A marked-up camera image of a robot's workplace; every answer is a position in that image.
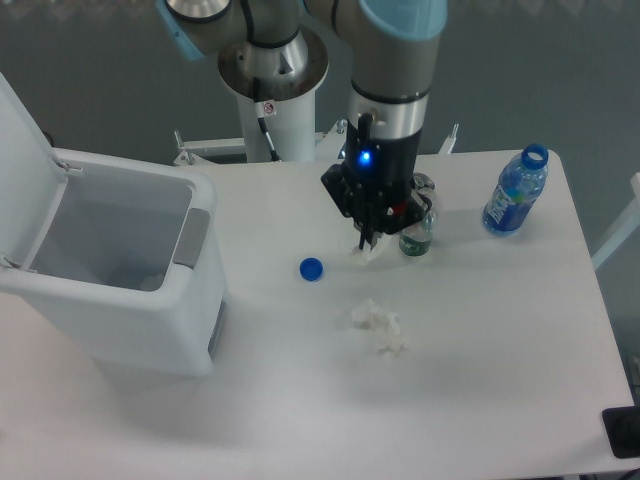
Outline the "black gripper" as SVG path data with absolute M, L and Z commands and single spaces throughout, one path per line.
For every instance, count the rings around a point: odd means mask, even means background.
M 358 249 L 373 250 L 382 234 L 421 221 L 426 208 L 412 195 L 420 134 L 402 139 L 374 136 L 366 113 L 347 129 L 345 159 L 331 165 L 321 182 L 341 214 L 355 222 Z

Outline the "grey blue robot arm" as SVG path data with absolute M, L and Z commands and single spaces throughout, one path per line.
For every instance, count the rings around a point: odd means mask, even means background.
M 294 138 L 276 138 L 267 105 L 281 107 L 313 92 L 329 63 L 310 16 L 351 51 L 343 160 L 321 181 L 353 221 L 361 247 L 372 247 L 425 216 L 413 172 L 441 33 L 443 1 L 161 1 L 178 44 L 195 57 L 215 55 L 226 87 L 244 101 L 274 161 Z

